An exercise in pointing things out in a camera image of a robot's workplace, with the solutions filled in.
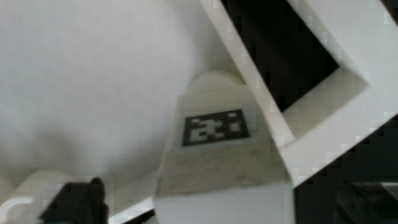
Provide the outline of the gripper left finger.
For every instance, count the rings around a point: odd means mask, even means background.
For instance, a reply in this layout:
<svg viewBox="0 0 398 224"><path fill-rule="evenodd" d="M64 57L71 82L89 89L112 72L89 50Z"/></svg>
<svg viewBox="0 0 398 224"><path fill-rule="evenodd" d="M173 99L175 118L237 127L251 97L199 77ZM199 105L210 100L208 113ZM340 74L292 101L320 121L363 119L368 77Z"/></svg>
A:
<svg viewBox="0 0 398 224"><path fill-rule="evenodd" d="M43 224L109 224L105 184L100 178L64 185L40 220Z"/></svg>

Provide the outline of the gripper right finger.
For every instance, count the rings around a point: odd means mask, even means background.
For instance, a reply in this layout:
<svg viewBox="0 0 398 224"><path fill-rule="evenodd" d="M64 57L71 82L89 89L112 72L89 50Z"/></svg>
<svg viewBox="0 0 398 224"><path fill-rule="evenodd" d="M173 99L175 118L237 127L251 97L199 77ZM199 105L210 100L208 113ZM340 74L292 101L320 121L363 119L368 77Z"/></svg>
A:
<svg viewBox="0 0 398 224"><path fill-rule="evenodd" d="M342 182L334 224L398 224L398 178Z"/></svg>

